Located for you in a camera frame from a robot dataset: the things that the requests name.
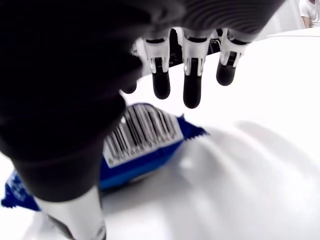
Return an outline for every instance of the barcode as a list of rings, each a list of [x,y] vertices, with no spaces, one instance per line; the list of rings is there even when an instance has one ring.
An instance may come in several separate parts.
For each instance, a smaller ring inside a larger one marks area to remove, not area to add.
[[[183,139],[177,118],[151,105],[130,106],[105,138],[103,156],[109,168],[149,154]]]

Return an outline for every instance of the person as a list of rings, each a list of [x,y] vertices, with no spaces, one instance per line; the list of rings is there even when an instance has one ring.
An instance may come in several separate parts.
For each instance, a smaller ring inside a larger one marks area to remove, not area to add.
[[[319,0],[300,0],[299,9],[306,29],[320,27]]]

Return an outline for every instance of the blue wrapper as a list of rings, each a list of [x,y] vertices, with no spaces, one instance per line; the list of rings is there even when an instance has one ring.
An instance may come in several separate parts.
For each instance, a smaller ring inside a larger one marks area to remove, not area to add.
[[[184,116],[176,117],[147,103],[129,106],[104,140],[100,190],[122,186],[160,168],[185,140],[205,134],[203,128],[188,123]],[[5,184],[1,205],[40,211],[16,171]]]

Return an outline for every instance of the white table surface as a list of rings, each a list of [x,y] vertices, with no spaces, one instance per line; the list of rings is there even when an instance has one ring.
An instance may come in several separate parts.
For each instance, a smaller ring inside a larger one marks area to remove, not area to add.
[[[255,42],[229,87],[215,79],[219,54],[209,56],[194,110],[183,104],[182,65],[169,70],[166,100],[154,96],[151,76],[142,78],[128,103],[184,113],[211,136],[103,199],[108,240],[319,240],[319,45],[312,37]],[[13,169],[4,156],[0,169],[4,184]],[[0,239],[64,238],[41,213],[0,208]]]
[[[320,38],[320,27],[313,27],[307,29],[299,29],[293,31],[284,31],[276,34],[267,35],[267,38],[274,37],[314,37]]]

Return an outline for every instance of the robotic hand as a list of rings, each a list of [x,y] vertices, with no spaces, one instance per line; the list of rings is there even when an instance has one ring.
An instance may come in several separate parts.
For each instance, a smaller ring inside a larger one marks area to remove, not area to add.
[[[201,99],[214,29],[216,78],[229,85],[246,46],[284,0],[2,0],[0,151],[42,211],[73,240],[106,239],[98,183],[103,141],[126,108],[144,38],[156,96],[170,94],[169,29],[183,28],[185,105]]]

